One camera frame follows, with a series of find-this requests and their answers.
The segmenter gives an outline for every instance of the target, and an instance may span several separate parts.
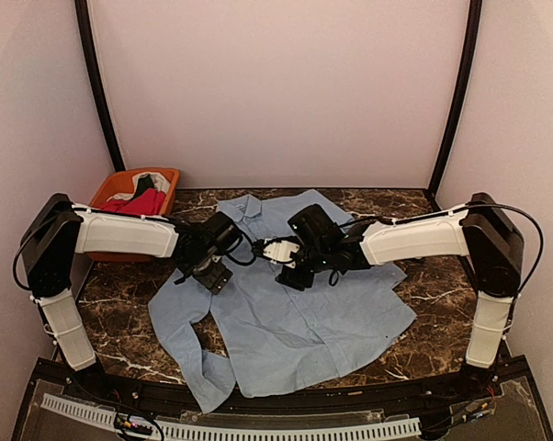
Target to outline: blue button-up shirt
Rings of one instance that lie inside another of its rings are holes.
[[[222,201],[253,240],[291,235],[287,221],[320,204],[336,223],[352,219],[315,190],[260,201],[252,196]],[[242,245],[234,256],[249,258]],[[233,277],[211,296],[195,280],[176,286],[174,274],[150,302],[156,335],[178,362],[203,412],[219,406],[235,380],[246,397],[284,394],[341,377],[378,358],[412,323],[415,313],[392,291],[405,275],[395,265],[349,272],[335,287],[328,273],[304,292],[276,283],[281,266],[224,263]],[[202,351],[191,323],[211,311],[230,358]]]

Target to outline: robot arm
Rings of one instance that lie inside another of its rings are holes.
[[[310,288],[315,273],[330,270],[334,284],[348,270],[431,255],[468,257],[477,278],[477,310],[466,364],[488,369],[509,326],[520,288],[524,239],[486,194],[462,206],[405,220],[367,219],[338,226],[320,206],[289,221],[296,236],[254,245],[257,255],[284,264],[277,281]]]
[[[73,204],[65,195],[51,197],[25,233],[23,257],[31,299],[38,304],[50,334],[74,370],[88,368],[96,355],[71,292],[75,253],[114,252],[173,258],[183,277],[194,277],[216,294],[231,277],[220,257],[229,255],[243,233],[223,213],[201,223],[162,216],[106,213]]]

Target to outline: orange basket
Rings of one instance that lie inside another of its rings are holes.
[[[111,175],[103,183],[95,197],[89,204],[91,207],[103,206],[109,198],[117,193],[133,193],[134,186],[132,178],[141,173],[160,173],[168,182],[170,190],[164,198],[162,208],[158,214],[170,214],[176,197],[176,186],[178,184],[178,170],[174,168],[135,168],[126,172],[117,172]],[[146,254],[125,254],[125,253],[87,253],[96,262],[150,262],[154,259]]]

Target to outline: white wall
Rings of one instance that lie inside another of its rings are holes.
[[[527,355],[553,423],[553,1],[484,3],[467,101],[438,199],[447,207],[480,190],[534,214],[545,231],[543,264],[518,304],[510,347]],[[536,236],[519,222],[531,264]]]
[[[53,350],[11,277],[18,241],[52,193],[88,202],[109,173],[73,1],[0,0],[0,440]]]
[[[92,0],[130,167],[182,187],[426,187],[468,0]]]

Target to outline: marble tabletop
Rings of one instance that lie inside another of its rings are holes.
[[[173,213],[203,221],[219,200],[252,194],[257,198],[297,195],[300,189],[177,190]],[[354,215],[409,217],[431,211],[421,190],[320,189],[324,196]],[[395,291],[413,308],[412,326],[379,359],[340,379],[314,388],[362,386],[420,379],[459,369],[464,357],[475,294],[453,256],[400,261],[407,274]],[[79,299],[89,339],[105,370],[135,379],[185,384],[176,362],[154,334],[148,302],[174,271],[171,260],[147,263],[97,263]],[[195,325],[205,349],[226,355],[213,318]]]

